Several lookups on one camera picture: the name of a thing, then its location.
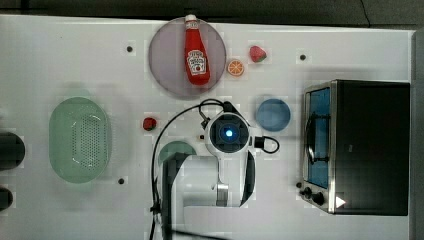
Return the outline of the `white gripper with camera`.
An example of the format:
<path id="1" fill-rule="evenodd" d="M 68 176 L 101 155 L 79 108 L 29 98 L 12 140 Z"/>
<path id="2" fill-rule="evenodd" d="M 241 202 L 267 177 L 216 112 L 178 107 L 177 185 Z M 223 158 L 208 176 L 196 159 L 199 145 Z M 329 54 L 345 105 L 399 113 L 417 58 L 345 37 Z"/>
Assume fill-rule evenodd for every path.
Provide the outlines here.
<path id="1" fill-rule="evenodd" d="M 221 112 L 205 128 L 207 150 L 216 157 L 246 157 L 252 127 L 239 114 Z"/>

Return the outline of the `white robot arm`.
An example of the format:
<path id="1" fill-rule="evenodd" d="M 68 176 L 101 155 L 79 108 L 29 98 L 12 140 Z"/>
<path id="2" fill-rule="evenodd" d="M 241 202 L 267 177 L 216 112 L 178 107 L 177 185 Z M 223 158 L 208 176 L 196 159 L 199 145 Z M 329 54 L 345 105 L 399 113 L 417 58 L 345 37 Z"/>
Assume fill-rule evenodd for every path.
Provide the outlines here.
<path id="1" fill-rule="evenodd" d="M 184 220 L 186 207 L 241 207 L 256 180 L 253 128 L 231 112 L 221 112 L 205 127 L 207 156 L 177 152 L 160 174 L 163 240 L 194 236 Z"/>

